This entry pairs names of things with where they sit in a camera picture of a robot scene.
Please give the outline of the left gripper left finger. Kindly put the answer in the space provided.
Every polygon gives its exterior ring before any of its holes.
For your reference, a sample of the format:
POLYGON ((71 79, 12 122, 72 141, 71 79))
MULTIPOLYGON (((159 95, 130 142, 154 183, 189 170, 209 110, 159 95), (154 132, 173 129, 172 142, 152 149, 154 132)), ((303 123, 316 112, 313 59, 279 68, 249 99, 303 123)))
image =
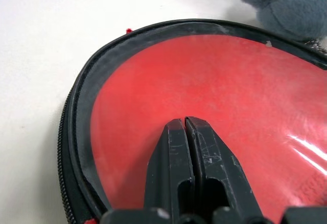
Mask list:
POLYGON ((144 207, 193 211, 195 177, 181 119, 168 122, 147 167, 144 207))

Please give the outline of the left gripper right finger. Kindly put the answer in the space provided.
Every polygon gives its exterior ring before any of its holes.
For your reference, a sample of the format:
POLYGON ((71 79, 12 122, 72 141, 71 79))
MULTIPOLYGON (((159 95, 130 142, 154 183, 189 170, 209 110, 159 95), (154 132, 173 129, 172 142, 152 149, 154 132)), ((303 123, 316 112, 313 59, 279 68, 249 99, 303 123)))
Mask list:
POLYGON ((185 119, 199 210, 253 210, 253 192, 236 156, 211 125, 200 118, 185 119))

